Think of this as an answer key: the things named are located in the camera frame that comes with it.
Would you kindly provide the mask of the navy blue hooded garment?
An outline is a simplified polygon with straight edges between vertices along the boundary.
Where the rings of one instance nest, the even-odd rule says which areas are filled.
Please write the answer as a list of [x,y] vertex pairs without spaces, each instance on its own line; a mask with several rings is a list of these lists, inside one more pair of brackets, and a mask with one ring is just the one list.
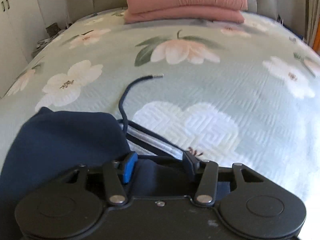
[[[216,163],[190,181],[184,150],[108,113],[43,107],[20,129],[1,172],[1,239],[225,239],[196,190],[223,194]],[[129,183],[113,161],[136,152]]]

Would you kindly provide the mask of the floral light green bedspread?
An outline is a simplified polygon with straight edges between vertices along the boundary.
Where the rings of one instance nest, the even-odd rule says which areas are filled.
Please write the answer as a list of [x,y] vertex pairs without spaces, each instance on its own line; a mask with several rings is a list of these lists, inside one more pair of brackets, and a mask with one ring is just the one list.
[[195,19],[125,24],[122,11],[75,22],[10,81],[1,98],[1,158],[41,107],[106,112],[201,159],[244,163],[317,201],[319,55],[279,23]]

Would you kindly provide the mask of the grey bedside table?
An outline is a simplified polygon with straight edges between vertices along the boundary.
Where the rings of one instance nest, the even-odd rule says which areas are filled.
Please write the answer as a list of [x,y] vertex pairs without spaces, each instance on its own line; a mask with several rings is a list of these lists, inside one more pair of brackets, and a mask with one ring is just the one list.
[[46,46],[48,46],[51,42],[60,37],[66,30],[67,27],[60,28],[57,23],[53,23],[50,26],[48,26],[46,28],[46,32],[49,35],[49,37],[39,40],[37,42],[35,48],[33,49],[33,52],[31,53],[31,57],[34,58],[37,54],[44,50]]

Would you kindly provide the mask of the folded pink blanket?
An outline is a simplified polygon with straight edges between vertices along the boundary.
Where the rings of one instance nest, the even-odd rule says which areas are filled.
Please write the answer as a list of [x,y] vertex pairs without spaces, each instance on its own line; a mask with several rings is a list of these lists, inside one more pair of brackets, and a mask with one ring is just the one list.
[[241,12],[248,0],[126,0],[126,23],[153,20],[200,18],[209,21],[243,23]]

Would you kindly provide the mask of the white wardrobe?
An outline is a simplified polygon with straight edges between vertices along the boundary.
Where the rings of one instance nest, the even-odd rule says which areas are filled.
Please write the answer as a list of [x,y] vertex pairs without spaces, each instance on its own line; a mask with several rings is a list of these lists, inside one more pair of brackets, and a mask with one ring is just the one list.
[[33,58],[48,38],[38,0],[1,0],[1,98],[24,90],[43,63]]

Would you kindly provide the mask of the beige curtain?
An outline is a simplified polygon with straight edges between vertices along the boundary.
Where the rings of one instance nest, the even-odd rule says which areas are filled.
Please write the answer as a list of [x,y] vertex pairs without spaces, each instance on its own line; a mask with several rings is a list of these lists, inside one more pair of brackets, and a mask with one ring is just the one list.
[[305,42],[319,54],[319,0],[306,0]]

